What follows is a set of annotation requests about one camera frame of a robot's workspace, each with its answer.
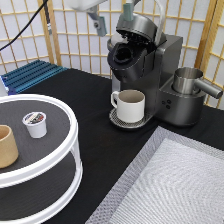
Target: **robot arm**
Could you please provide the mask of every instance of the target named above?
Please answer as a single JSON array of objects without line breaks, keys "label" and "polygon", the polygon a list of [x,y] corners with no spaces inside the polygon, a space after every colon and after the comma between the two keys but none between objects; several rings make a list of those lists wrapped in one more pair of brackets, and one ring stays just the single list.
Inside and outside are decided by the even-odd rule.
[{"label": "robot arm", "polygon": [[97,34],[103,37],[107,34],[104,17],[98,16],[98,5],[107,0],[66,0],[68,5],[77,11],[87,12],[94,22]]}]

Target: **coffee maker lid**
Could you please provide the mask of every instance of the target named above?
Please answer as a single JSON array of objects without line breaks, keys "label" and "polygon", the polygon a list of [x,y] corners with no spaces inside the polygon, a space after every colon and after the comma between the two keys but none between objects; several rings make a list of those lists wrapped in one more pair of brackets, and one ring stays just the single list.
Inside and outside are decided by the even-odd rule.
[{"label": "coffee maker lid", "polygon": [[[157,26],[147,17],[133,13],[133,20],[127,21],[124,19],[124,14],[120,15],[117,24],[117,32],[120,33],[123,38],[133,40],[137,42],[154,42]],[[166,41],[164,33],[161,35],[160,44]]]}]

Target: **cable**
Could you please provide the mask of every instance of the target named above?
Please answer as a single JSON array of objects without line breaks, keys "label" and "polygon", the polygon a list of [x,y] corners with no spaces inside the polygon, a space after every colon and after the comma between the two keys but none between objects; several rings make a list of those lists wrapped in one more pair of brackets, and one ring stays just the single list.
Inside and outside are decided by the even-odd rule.
[{"label": "cable", "polygon": [[40,10],[46,5],[48,0],[45,0],[43,2],[43,4],[40,6],[40,8],[34,13],[34,15],[32,16],[32,18],[30,19],[30,21],[26,24],[26,26],[19,32],[19,34],[12,40],[10,41],[8,44],[6,44],[4,47],[2,47],[0,49],[0,51],[4,50],[5,48],[7,48],[8,46],[10,46],[12,43],[14,43],[18,37],[26,30],[26,28],[32,23],[32,21],[34,20],[34,18],[37,16],[37,14],[40,12]]}]

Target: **coffee maker drip tray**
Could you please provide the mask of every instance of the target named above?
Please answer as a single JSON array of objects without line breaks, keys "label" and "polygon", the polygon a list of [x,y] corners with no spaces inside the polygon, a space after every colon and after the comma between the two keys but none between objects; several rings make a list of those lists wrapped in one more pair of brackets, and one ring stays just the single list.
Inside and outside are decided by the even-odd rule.
[{"label": "coffee maker drip tray", "polygon": [[145,113],[145,116],[142,118],[142,120],[140,120],[136,123],[126,123],[124,121],[121,121],[117,117],[117,111],[115,108],[109,114],[109,118],[110,118],[110,121],[112,122],[112,124],[114,124],[118,128],[130,130],[130,131],[132,131],[132,130],[134,131],[136,129],[142,128],[149,122],[149,120],[151,120],[152,117],[153,116],[151,114]]}]

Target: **black table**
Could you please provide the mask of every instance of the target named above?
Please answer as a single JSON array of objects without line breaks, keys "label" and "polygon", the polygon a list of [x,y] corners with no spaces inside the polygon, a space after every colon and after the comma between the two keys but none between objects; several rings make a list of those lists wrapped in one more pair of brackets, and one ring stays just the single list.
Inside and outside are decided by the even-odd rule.
[{"label": "black table", "polygon": [[24,91],[58,98],[74,111],[79,123],[83,179],[72,201],[47,224],[83,224],[158,126],[224,149],[224,111],[203,108],[194,127],[178,128],[152,119],[136,132],[125,132],[109,121],[111,80],[78,70],[67,70]]}]

